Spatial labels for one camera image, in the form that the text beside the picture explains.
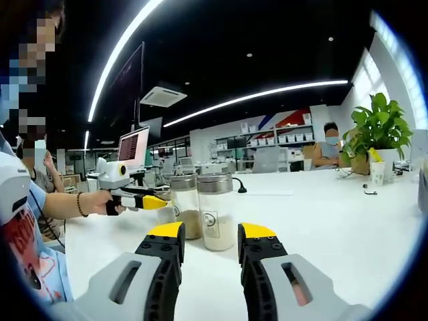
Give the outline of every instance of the white table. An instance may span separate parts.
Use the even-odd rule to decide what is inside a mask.
[[[247,195],[235,194],[236,221],[273,229],[288,253],[299,253],[329,276],[336,294],[350,304],[374,308],[384,298],[425,222],[410,175],[378,188],[378,195],[363,193],[368,177],[342,179],[334,170],[236,176],[248,189]],[[97,271],[122,252],[133,252],[155,224],[155,211],[67,223],[74,297],[87,290]],[[188,241],[182,272],[175,320],[247,320],[236,245],[210,252],[202,239]]]

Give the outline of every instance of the paper cup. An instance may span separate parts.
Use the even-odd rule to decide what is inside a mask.
[[[382,186],[385,173],[385,162],[370,164],[370,176],[374,186]]]

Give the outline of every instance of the black cable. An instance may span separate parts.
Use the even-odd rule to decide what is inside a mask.
[[[243,194],[243,193],[247,192],[247,189],[243,186],[243,183],[242,183],[242,181],[240,179],[238,179],[236,177],[232,177],[232,179],[237,180],[241,184],[240,188],[238,189],[238,193],[239,194]]]
[[[31,191],[31,189],[29,190],[29,192],[31,193],[31,196],[33,197],[33,199],[34,199],[34,201],[35,201],[35,204],[37,205],[37,208],[38,208],[38,209],[39,209],[39,211],[40,211],[40,215],[41,215],[41,216],[43,217],[43,219],[45,220],[47,227],[49,227],[49,229],[50,229],[51,233],[52,233],[52,234],[53,234],[53,236],[56,238],[56,240],[58,241],[58,243],[59,243],[59,244],[61,244],[61,246],[62,246],[64,249],[66,249],[66,247],[64,246],[64,244],[60,241],[60,238],[55,234],[55,232],[54,232],[54,231],[53,231],[53,229],[51,228],[51,225],[49,225],[49,222],[47,221],[46,216],[43,214],[43,211],[41,210],[41,208],[40,208],[40,206],[39,206],[39,203],[38,203],[38,202],[37,202],[37,200],[35,199],[35,196],[34,196],[33,192]]]

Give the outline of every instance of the face mask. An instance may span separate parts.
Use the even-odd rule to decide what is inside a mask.
[[[326,142],[329,145],[336,145],[339,142],[339,138],[337,136],[326,137]]]

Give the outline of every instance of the white flower pot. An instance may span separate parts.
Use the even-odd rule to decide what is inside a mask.
[[[394,161],[400,160],[399,152],[396,149],[378,149],[377,152],[382,160],[385,162],[385,171],[384,171],[384,182],[391,181],[394,178]],[[373,162],[372,156],[370,155],[370,163]]]

